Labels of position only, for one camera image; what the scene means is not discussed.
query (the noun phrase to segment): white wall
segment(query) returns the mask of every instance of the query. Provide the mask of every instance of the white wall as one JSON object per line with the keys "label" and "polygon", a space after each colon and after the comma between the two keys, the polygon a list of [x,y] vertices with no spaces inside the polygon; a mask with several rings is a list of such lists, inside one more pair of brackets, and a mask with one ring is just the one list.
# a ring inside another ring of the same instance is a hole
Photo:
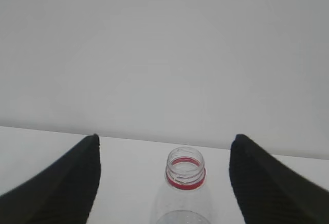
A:
{"label": "white wall", "polygon": [[328,0],[0,0],[0,125],[329,158]]}

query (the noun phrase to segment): bottle mouth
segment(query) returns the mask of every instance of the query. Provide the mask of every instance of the bottle mouth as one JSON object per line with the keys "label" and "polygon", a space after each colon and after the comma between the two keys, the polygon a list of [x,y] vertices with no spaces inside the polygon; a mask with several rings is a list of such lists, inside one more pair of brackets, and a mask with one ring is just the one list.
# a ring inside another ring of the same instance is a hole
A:
{"label": "bottle mouth", "polygon": [[179,147],[169,153],[166,167],[167,182],[181,190],[200,187],[206,176],[202,154],[190,147]]}

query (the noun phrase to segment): water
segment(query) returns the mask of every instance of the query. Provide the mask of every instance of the water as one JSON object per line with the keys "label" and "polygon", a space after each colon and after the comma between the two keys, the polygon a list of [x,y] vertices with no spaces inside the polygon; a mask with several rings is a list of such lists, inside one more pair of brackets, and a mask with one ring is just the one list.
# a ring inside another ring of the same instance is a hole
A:
{"label": "water", "polygon": [[210,224],[202,215],[187,210],[166,213],[157,224]]}

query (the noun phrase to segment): red ring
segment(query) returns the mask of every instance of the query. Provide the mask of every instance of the red ring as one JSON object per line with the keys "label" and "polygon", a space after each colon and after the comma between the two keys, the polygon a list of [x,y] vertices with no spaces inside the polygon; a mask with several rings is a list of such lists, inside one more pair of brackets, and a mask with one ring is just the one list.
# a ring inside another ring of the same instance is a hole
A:
{"label": "red ring", "polygon": [[205,173],[204,173],[203,178],[195,184],[180,184],[180,183],[177,183],[176,181],[172,180],[169,177],[168,172],[166,172],[166,177],[167,177],[168,183],[170,185],[172,185],[173,187],[176,187],[180,190],[188,191],[188,190],[196,189],[196,188],[198,188],[199,186],[201,186],[203,184],[203,182],[205,181],[205,178],[206,178],[206,169],[204,169],[204,171],[205,171]]}

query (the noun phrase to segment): table surface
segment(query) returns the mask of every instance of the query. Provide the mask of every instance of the table surface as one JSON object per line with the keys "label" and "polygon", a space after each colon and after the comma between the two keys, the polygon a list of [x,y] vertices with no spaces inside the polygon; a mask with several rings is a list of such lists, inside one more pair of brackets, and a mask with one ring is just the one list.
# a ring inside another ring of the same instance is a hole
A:
{"label": "table surface", "polygon": [[[84,135],[0,127],[0,195],[33,177]],[[168,153],[178,144],[100,137],[102,176],[88,224],[149,223],[164,181]],[[204,156],[216,223],[243,224],[229,176],[229,150],[195,147]],[[329,160],[275,156],[329,190]]]}

